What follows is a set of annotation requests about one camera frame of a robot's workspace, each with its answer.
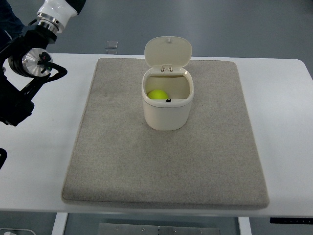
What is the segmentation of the white robotic hand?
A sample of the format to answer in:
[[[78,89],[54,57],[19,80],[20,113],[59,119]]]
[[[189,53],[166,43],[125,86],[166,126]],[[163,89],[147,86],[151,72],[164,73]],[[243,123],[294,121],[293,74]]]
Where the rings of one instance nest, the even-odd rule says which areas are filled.
[[[80,14],[85,0],[45,0],[37,12],[38,25],[62,33],[70,18]]]

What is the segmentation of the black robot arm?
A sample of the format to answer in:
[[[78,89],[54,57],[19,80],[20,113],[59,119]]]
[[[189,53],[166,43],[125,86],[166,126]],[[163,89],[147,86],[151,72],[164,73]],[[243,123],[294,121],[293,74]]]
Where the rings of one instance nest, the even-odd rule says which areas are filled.
[[[67,70],[53,62],[46,47],[57,40],[57,33],[64,31],[69,19],[79,15],[84,0],[46,0],[37,17],[22,32],[0,49],[0,63],[8,62],[16,74],[32,80],[18,90],[0,72],[0,120],[6,125],[17,126],[32,114],[32,98],[43,84],[58,80]]]

